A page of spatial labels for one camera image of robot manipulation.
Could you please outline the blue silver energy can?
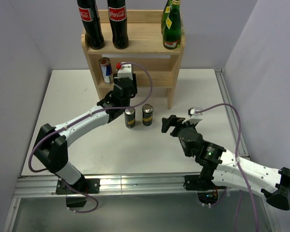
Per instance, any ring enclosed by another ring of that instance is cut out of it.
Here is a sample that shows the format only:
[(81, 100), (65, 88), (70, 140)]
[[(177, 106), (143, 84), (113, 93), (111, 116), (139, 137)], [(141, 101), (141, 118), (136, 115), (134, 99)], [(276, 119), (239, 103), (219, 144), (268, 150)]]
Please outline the blue silver energy can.
[(101, 73), (102, 73), (104, 82), (107, 85), (112, 84), (114, 82), (114, 79), (113, 79), (113, 71), (112, 71), (110, 59), (107, 57), (100, 58), (99, 65), (101, 68)]

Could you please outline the glass cola bottle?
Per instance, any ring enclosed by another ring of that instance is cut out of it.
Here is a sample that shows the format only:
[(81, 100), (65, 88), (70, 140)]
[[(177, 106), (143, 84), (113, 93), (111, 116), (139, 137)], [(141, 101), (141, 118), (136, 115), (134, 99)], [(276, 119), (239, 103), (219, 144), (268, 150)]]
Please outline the glass cola bottle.
[(108, 0), (107, 5), (113, 45), (117, 49), (125, 49), (129, 45), (125, 0)]
[(95, 0), (77, 0), (81, 20), (86, 31), (85, 39), (92, 49), (104, 47), (104, 37), (101, 31), (100, 17)]

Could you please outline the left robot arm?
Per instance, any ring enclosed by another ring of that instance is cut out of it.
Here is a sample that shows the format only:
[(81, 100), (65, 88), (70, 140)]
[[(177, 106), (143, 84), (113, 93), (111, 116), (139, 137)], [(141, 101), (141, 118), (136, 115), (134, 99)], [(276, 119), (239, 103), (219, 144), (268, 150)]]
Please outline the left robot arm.
[(86, 113), (55, 127), (44, 124), (36, 138), (33, 155), (46, 170), (65, 180), (73, 193), (85, 192), (85, 177), (68, 161), (68, 147), (93, 129), (122, 115), (123, 107), (130, 106), (130, 99), (136, 94), (136, 74), (133, 73), (132, 78), (118, 76), (113, 90)]

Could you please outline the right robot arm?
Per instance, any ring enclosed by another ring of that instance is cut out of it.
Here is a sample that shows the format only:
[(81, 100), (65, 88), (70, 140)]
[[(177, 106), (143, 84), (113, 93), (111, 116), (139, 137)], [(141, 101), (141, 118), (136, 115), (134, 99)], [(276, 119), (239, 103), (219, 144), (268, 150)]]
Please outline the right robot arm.
[(251, 191), (280, 210), (290, 210), (290, 169), (269, 168), (254, 163), (215, 143), (206, 141), (196, 131), (196, 124), (171, 115), (162, 118), (161, 131), (170, 127), (172, 137), (177, 137), (186, 157), (201, 165), (200, 174), (184, 177), (186, 190), (207, 191), (216, 187), (230, 187)]

